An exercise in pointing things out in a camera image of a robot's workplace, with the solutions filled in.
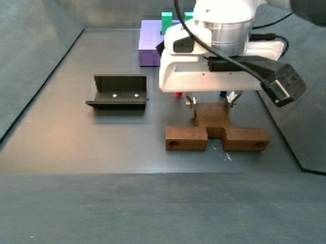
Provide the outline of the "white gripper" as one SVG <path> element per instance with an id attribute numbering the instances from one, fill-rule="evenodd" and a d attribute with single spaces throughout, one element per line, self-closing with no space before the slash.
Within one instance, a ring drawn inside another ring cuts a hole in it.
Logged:
<path id="1" fill-rule="evenodd" d="M 217 53 L 227 57 L 262 56 L 278 60 L 282 41 L 249 41 L 252 21 L 214 24 L 199 20 L 185 22 L 186 27 Z M 197 117 L 198 101 L 193 92 L 233 91 L 229 106 L 237 104 L 244 91 L 260 90 L 258 79 L 244 70 L 222 68 L 211 71 L 207 58 L 213 53 L 191 38 L 183 26 L 167 29 L 161 56 L 159 88 L 163 92 L 186 92 L 186 106 Z"/>

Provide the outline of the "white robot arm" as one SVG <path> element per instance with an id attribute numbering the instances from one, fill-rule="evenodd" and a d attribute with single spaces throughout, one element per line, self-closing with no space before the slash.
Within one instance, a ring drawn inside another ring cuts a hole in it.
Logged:
<path id="1" fill-rule="evenodd" d="M 198 107 L 195 92 L 227 92 L 231 105 L 245 91 L 265 89 L 280 66 L 284 44 L 253 42 L 258 6 L 265 0 L 197 0 L 194 17 L 169 27 L 163 40 L 159 88 L 182 92 Z"/>

